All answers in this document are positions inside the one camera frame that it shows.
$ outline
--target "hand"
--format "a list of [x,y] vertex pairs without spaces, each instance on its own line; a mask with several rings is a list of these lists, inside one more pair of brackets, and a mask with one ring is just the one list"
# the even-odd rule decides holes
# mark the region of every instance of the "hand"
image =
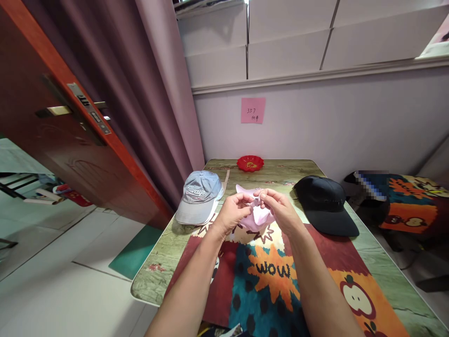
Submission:
[[303,227],[304,224],[293,208],[288,198],[282,193],[272,189],[258,190],[254,193],[260,195],[262,200],[261,208],[268,208],[274,215],[279,228],[289,236],[296,227]]
[[244,193],[227,197],[211,228],[218,231],[224,240],[243,217],[251,214],[251,207],[248,204],[253,201],[252,197]]

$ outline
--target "black baseball cap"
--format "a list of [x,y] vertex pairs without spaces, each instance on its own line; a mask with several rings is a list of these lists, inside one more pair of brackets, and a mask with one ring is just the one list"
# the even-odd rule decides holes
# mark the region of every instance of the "black baseball cap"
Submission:
[[344,208],[346,194],[339,183],[307,176],[296,183],[295,191],[307,219],[318,231],[339,236],[359,235],[359,229]]

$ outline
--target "purple curtain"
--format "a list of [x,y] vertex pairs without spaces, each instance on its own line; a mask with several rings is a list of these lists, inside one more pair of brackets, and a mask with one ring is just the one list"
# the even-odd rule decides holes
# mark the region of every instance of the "purple curtain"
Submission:
[[161,195],[176,209],[204,166],[173,4],[25,0],[25,5]]

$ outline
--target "cap brim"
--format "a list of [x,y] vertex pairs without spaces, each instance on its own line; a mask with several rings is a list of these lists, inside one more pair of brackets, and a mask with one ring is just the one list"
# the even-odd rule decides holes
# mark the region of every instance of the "cap brim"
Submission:
[[304,211],[309,222],[318,231],[338,236],[358,236],[359,229],[346,210],[342,212]]
[[215,201],[214,199],[201,204],[188,204],[181,200],[176,212],[176,221],[191,225],[202,224],[207,220],[214,206],[217,205],[218,200]]

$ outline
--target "green mat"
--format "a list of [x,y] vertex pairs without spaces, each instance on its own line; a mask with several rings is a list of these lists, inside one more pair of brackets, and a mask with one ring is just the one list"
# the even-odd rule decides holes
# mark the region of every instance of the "green mat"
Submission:
[[150,226],[143,227],[109,264],[109,268],[132,280],[161,234],[160,229]]

